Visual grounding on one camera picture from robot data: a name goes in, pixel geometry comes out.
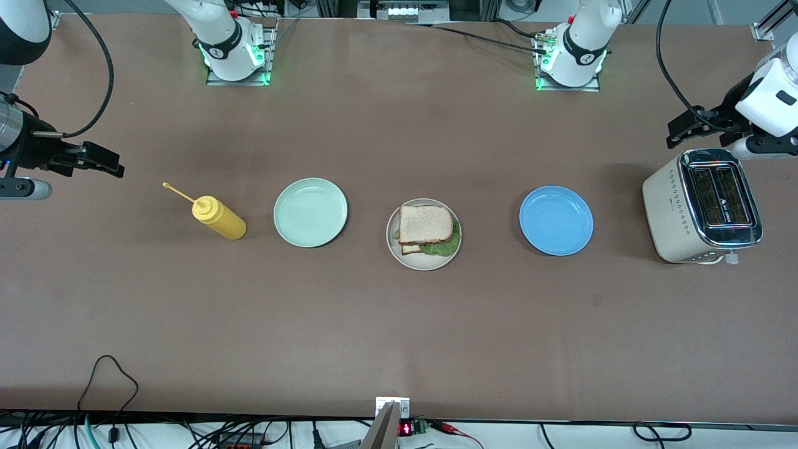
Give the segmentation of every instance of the light green plate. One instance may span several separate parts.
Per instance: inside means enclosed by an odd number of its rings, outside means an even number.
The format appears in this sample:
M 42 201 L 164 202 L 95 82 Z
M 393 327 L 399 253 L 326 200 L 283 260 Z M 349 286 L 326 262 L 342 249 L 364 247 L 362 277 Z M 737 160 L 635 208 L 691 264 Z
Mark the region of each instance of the light green plate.
M 275 203 L 275 227 L 288 243 L 313 248 L 341 232 L 348 212 L 344 192 L 337 185 L 309 177 L 280 193 Z

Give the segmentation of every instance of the toaster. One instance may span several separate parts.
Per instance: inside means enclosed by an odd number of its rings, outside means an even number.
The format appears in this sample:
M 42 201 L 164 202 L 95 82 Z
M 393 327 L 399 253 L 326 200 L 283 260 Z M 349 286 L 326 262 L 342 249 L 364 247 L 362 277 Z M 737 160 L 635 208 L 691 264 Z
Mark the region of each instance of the toaster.
M 674 264 L 712 264 L 762 240 L 745 172 L 725 149 L 691 149 L 643 183 L 657 254 Z

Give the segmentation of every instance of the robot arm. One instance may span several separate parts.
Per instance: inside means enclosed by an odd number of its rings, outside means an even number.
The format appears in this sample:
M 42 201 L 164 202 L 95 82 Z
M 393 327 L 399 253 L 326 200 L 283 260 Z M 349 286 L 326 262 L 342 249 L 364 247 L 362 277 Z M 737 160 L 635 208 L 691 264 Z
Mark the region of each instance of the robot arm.
M 716 108 L 695 109 L 710 123 L 734 129 L 721 145 L 738 159 L 798 156 L 798 33 L 763 58 L 756 70 L 735 85 Z M 668 148 L 692 137 L 716 133 L 692 112 L 668 124 Z
M 263 26 L 233 18 L 224 0 L 165 0 L 191 26 L 205 62 L 219 78 L 238 81 L 265 63 Z M 51 35 L 45 0 L 0 0 L 0 64 L 22 66 L 41 57 Z M 74 169 L 124 176 L 119 155 L 92 142 L 75 145 L 38 115 L 24 112 L 17 98 L 0 98 L 0 199 L 43 200 L 52 189 L 45 181 L 15 177 L 17 169 L 42 169 L 71 177 Z
M 580 0 L 573 20 L 551 30 L 555 44 L 540 69 L 561 85 L 586 85 L 601 69 L 607 43 L 622 16 L 618 0 Z
M 165 0 L 186 19 L 205 64 L 224 81 L 240 81 L 266 62 L 263 26 L 233 18 L 224 0 Z

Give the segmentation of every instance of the mustard bottle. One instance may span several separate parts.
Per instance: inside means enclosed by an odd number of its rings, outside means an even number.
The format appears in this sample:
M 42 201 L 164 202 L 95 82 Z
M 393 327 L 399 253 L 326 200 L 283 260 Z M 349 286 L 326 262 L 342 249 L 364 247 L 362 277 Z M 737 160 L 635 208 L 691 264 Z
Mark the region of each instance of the mustard bottle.
M 194 218 L 208 228 L 222 234 L 228 240 L 238 240 L 247 233 L 247 223 L 244 223 L 244 220 L 235 215 L 222 201 L 208 195 L 193 200 L 185 193 L 172 187 L 168 182 L 164 182 L 164 187 L 193 203 L 192 213 Z

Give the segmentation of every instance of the blue plate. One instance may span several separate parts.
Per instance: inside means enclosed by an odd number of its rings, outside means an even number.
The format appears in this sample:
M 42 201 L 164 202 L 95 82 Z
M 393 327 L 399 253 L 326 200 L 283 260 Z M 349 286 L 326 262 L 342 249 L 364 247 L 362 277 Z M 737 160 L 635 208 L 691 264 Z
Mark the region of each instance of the blue plate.
M 535 248 L 552 256 L 579 252 L 593 236 L 591 208 L 558 185 L 533 190 L 521 203 L 521 232 Z

